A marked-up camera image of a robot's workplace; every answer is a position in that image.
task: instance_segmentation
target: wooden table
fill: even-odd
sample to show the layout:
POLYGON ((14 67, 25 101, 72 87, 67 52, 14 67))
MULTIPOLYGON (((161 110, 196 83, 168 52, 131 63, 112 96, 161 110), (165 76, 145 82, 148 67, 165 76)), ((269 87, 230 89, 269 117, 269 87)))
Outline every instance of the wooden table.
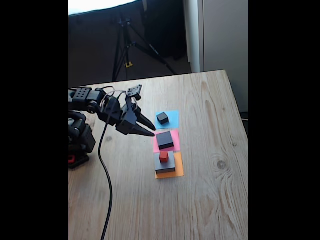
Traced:
MULTIPOLYGON (((248 239, 248 138, 226 72, 90 87, 127 90, 138 84, 143 86, 138 104, 153 123, 156 112, 179 110, 184 176, 155 179, 152 139, 125 136, 109 126, 101 149, 113 186, 105 239, 248 239)), ((108 181, 98 158, 105 123, 97 115, 86 116, 97 143, 89 162, 69 170, 70 240, 99 240, 109 205, 108 181)))

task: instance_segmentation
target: wood knot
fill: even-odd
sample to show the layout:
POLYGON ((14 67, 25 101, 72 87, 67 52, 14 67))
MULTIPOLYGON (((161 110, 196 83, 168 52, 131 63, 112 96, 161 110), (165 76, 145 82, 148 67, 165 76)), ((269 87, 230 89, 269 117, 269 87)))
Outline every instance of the wood knot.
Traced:
POLYGON ((218 168, 219 169, 224 169, 226 167, 226 163, 224 161, 218 161, 218 168))

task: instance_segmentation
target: tripod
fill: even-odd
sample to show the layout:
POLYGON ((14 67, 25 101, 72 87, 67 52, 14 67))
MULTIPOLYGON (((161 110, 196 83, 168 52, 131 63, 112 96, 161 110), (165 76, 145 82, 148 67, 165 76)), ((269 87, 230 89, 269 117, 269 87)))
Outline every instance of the tripod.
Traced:
POLYGON ((113 64, 113 73, 112 73, 112 82, 115 82, 117 80, 117 77, 119 75, 119 72, 121 70, 121 67, 125 63, 125 73, 127 74, 127 68, 130 68, 133 66, 131 61, 129 61, 129 49, 131 47, 136 47, 139 49, 141 52, 149 55, 150 57, 154 58, 155 60, 159 61, 160 63, 164 64, 174 75, 176 75, 176 72, 170 67, 170 65, 164 60, 157 50, 147 42, 146 39, 144 39, 138 32, 137 30, 132 26, 131 24, 131 19, 126 18, 123 20, 121 17, 120 22, 119 22, 119 30, 118 30, 118 36, 117 36, 117 43, 116 43, 116 50, 115 50, 115 57, 114 57, 114 64, 113 64), (144 42, 146 45, 149 46, 149 49, 144 48, 140 44, 136 43, 135 41, 131 41, 128 27, 130 27, 144 42), (123 50, 121 49, 120 42, 121 42, 121 32, 123 31, 123 39, 124 39, 124 48, 123 50), (118 61, 119 58, 119 50, 121 50, 121 57, 118 61))

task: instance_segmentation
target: black cube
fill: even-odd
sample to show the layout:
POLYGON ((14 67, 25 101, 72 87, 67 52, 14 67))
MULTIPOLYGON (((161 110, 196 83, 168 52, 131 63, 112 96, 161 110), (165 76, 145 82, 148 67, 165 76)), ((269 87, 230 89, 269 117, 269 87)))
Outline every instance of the black cube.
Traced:
POLYGON ((158 119, 161 125, 169 122, 169 117, 165 112, 160 113, 156 116, 156 118, 158 119))
POLYGON ((156 136, 159 149, 166 149, 174 146, 174 141, 172 140, 171 133, 166 131, 164 133, 159 133, 156 136))

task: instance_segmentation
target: pink paper square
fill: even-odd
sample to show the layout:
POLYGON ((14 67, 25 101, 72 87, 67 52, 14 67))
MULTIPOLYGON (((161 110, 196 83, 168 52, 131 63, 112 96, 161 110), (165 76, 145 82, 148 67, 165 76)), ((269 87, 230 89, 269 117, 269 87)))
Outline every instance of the pink paper square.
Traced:
MULTIPOLYGON (((153 133, 155 135, 157 135, 157 134, 164 133, 164 131, 155 131, 153 133)), ((160 153, 160 152, 170 152, 170 151, 179 152, 180 151, 180 139, 179 139, 178 129, 172 130, 172 131, 170 131, 170 133, 171 133, 171 137, 172 137, 174 146, 168 147, 168 148, 165 148, 165 149, 161 149, 161 150, 159 149, 159 146, 158 146, 157 136, 153 137, 153 153, 154 154, 157 154, 157 153, 160 153)))

